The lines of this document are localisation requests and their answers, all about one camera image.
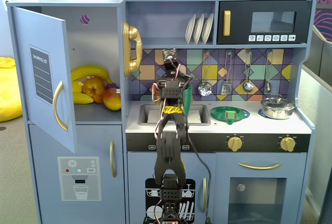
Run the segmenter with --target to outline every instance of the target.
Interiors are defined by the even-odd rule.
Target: gold telephone
[[[136,59],[131,59],[130,41],[136,42]],[[123,22],[123,58],[124,58],[124,75],[129,76],[135,72],[141,63],[143,55],[143,44],[138,29],[134,26]]]

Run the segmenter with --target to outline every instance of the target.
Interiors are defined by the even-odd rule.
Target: microwave button
[[[281,35],[281,41],[287,41],[288,35]]]
[[[264,35],[257,35],[257,41],[263,41]]]
[[[264,41],[271,41],[272,36],[271,35],[265,35]]]
[[[272,41],[279,41],[280,35],[273,35]]]
[[[249,41],[255,41],[256,36],[255,35],[249,35]]]
[[[295,41],[296,35],[289,35],[288,36],[288,41]]]

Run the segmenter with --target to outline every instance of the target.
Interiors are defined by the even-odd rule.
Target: sink
[[[142,105],[140,109],[139,125],[156,125],[160,118],[159,105]],[[205,105],[191,105],[188,115],[190,125],[210,125],[210,114]]]

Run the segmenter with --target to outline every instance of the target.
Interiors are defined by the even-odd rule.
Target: silver pot
[[[295,108],[293,102],[280,97],[266,98],[260,103],[262,105],[262,113],[272,119],[288,119],[291,117],[293,109]]]

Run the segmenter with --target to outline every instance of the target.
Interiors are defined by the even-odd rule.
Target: oven window
[[[293,32],[294,22],[294,11],[253,12],[251,32]]]
[[[228,224],[279,224],[286,178],[230,179]]]

